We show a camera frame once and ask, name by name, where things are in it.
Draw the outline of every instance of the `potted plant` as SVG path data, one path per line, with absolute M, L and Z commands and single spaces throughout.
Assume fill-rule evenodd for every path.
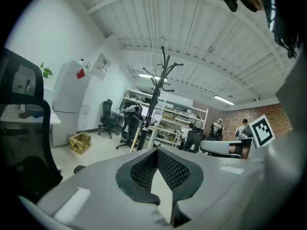
M 47 79 L 51 79 L 53 76 L 52 71 L 49 68 L 44 68 L 44 63 L 40 65 L 40 68 L 42 69 L 44 83 L 47 81 Z

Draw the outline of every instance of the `ceiling light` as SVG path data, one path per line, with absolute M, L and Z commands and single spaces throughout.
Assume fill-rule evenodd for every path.
M 146 75 L 146 74 L 141 74 L 139 73 L 140 77 L 144 77 L 144 78 L 151 78 L 150 75 Z
M 227 100 L 225 100 L 225 99 L 223 99 L 223 98 L 221 98 L 221 97 L 218 97 L 217 95 L 215 95 L 214 98 L 215 98 L 215 99 L 218 99 L 218 100 L 220 100 L 220 101 L 222 101 L 222 102 L 226 102 L 227 104 L 234 105 L 234 103 L 229 102 L 229 101 L 227 101 Z

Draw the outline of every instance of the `white ceiling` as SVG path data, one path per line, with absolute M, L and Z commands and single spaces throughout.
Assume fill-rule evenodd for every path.
M 168 76 L 175 94 L 211 106 L 225 107 L 215 94 L 235 104 L 274 97 L 294 63 L 274 43 L 265 13 L 242 4 L 232 13 L 222 0 L 80 1 L 105 37 L 118 36 L 132 75 L 143 67 L 159 75 L 164 46 L 169 65 L 184 64 Z M 135 80 L 151 90 L 149 79 Z

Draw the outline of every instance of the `black coat rack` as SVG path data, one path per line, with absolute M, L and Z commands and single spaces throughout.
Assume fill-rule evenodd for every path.
M 142 121 L 145 121 L 145 125 L 141 129 L 141 137 L 140 137 L 140 140 L 139 140 L 137 151 L 143 149 L 144 142 L 146 140 L 146 137 L 147 137 L 147 134 L 148 134 L 148 130 L 149 130 L 148 126 L 149 126 L 150 121 L 152 119 L 154 108 L 155 108 L 155 105 L 157 104 L 158 96 L 159 96 L 159 93 L 160 93 L 161 89 L 163 89 L 166 92 L 174 92 L 174 90 L 166 90 L 166 89 L 164 89 L 164 87 L 163 87 L 164 85 L 170 85 L 170 83 L 164 82 L 164 79 L 168 76 L 168 74 L 173 70 L 173 68 L 175 66 L 183 66 L 183 64 L 177 64 L 175 62 L 172 66 L 167 67 L 169 59 L 170 59 L 170 55 L 168 55 L 167 59 L 165 59 L 164 47 L 162 46 L 161 48 L 162 48 L 162 51 L 163 51 L 164 64 L 163 65 L 158 64 L 158 66 L 162 66 L 162 73 L 161 73 L 161 76 L 160 76 L 160 80 L 157 82 L 157 80 L 155 79 L 154 75 L 151 74 L 146 68 L 143 68 L 143 70 L 145 70 L 151 76 L 150 79 L 152 80 L 155 88 L 152 88 L 152 90 L 154 90 L 154 92 L 153 92 L 152 100 L 150 101 L 150 105 L 149 105 L 147 116 L 146 116 L 145 120 L 142 120 Z

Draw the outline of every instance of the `white floor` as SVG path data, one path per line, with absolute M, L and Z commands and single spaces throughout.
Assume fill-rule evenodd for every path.
M 119 136 L 112 135 L 113 138 L 110 139 L 107 133 L 101 133 L 99 136 L 97 132 L 94 132 L 90 133 L 90 135 L 92 137 L 91 147 L 82 155 L 70 150 L 68 145 L 52 147 L 50 143 L 54 162 L 62 167 L 62 182 L 74 175 L 73 170 L 78 165 L 87 166 L 95 162 L 127 154 L 130 151 L 129 147 L 115 149 L 120 144 Z M 158 206 L 158 210 L 169 222 L 172 208 L 172 191 L 168 188 L 158 170 L 153 178 L 152 193 L 159 196 L 161 203 Z

